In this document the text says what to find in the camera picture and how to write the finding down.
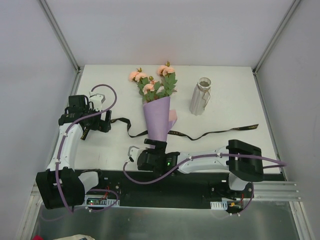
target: purple wrapping paper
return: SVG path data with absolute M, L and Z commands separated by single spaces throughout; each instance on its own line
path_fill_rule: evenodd
M 170 112 L 170 97 L 166 96 L 146 103 L 143 105 L 143 112 L 148 138 L 166 142 L 168 132 L 177 121 L 176 111 Z

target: flower bouquet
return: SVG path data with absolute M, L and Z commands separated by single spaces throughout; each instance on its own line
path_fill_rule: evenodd
M 142 96 L 149 139 L 166 142 L 168 132 L 178 119 L 176 111 L 170 110 L 170 96 L 177 92 L 178 80 L 175 69 L 169 62 L 160 66 L 157 74 L 161 77 L 161 81 L 156 81 L 152 76 L 148 77 L 140 67 L 130 73 L 129 80 L 136 83 Z

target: wall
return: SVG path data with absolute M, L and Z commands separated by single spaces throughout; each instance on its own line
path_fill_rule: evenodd
M 48 0 L 85 64 L 251 66 L 293 0 Z
M 281 159 L 320 239 L 320 1 L 304 0 L 258 72 Z
M 75 72 L 36 0 L 0 1 L 0 239 L 14 239 Z

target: tabletop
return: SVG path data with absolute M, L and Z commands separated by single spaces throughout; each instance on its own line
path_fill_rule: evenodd
M 92 87 L 107 84 L 117 93 L 117 102 L 112 108 L 111 119 L 128 118 L 131 121 L 131 135 L 147 129 L 142 97 L 133 82 L 129 82 L 130 72 L 137 68 L 153 76 L 156 81 L 157 65 L 86 65 L 78 86 L 78 95 L 89 95 Z M 179 131 L 192 138 L 210 131 L 259 124 L 257 129 L 214 133 L 191 141 L 186 137 L 168 135 L 166 152 L 202 152 L 228 145 L 228 140 L 237 139 L 261 148 L 262 156 L 276 159 L 267 121 L 250 67 L 234 66 L 172 66 L 175 69 L 177 92 L 171 95 L 170 109 L 175 109 L 177 122 L 173 131 Z M 202 115 L 191 114 L 189 106 L 197 81 L 207 77 L 212 82 L 211 98 Z M 107 87 L 96 88 L 95 92 L 105 95 L 103 108 L 114 101 L 114 95 Z M 75 160 L 76 169 L 102 169 L 122 171 L 128 160 L 130 146 L 148 147 L 144 144 L 147 136 L 130 138 L 123 122 L 111 124 L 107 133 L 90 131 L 85 141 L 80 141 Z M 263 161 L 263 166 L 273 165 Z M 137 165 L 128 164 L 129 171 L 137 171 Z M 269 168 L 267 174 L 279 174 L 280 169 Z

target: flower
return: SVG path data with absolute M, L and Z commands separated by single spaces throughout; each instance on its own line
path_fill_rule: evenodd
M 134 80 L 135 80 L 135 77 L 136 77 L 138 74 L 139 74 L 138 71 L 133 71 L 133 72 L 131 72 L 130 75 L 129 75 L 129 81 L 130 81 L 130 82 L 134 81 Z
M 158 91 L 156 91 L 156 93 L 158 94 L 158 93 L 162 92 L 163 90 L 165 90 L 165 87 L 164 86 L 160 86 Z
M 168 66 L 163 70 L 162 75 L 165 76 L 167 74 L 172 74 L 174 72 L 175 72 L 175 69 L 172 66 Z
M 155 90 L 154 85 L 151 84 L 151 83 L 146 84 L 146 85 L 143 87 L 143 90 L 142 90 L 142 91 L 143 91 L 143 94 L 146 95 L 146 94 L 148 93 L 148 90 L 151 91 L 151 92 L 153 92 L 153 91 Z
M 144 78 L 147 78 L 148 75 L 144 72 L 139 72 L 136 76 L 135 76 L 135 81 L 136 82 L 139 82 L 140 79 L 144 79 Z
M 163 71 L 168 68 L 166 65 L 161 65 L 158 70 L 156 71 L 156 73 L 159 75 L 159 76 L 163 76 Z

